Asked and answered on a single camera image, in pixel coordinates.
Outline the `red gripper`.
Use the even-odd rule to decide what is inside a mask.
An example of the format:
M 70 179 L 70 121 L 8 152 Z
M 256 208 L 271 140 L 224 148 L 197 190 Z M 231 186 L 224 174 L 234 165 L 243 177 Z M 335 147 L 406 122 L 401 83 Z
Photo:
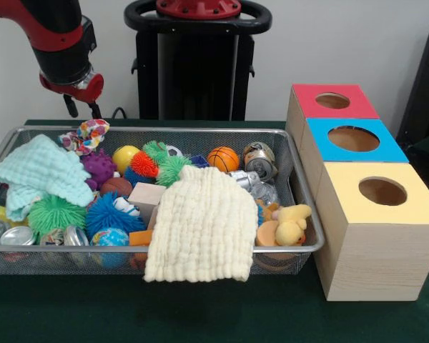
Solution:
M 89 72 L 84 79 L 74 84 L 55 84 L 49 81 L 42 73 L 39 75 L 41 85 L 54 93 L 62 94 L 66 108 L 72 118 L 77 118 L 79 113 L 74 99 L 87 103 L 92 111 L 93 119 L 101 119 L 99 105 L 95 101 L 100 97 L 104 78 L 94 71 Z

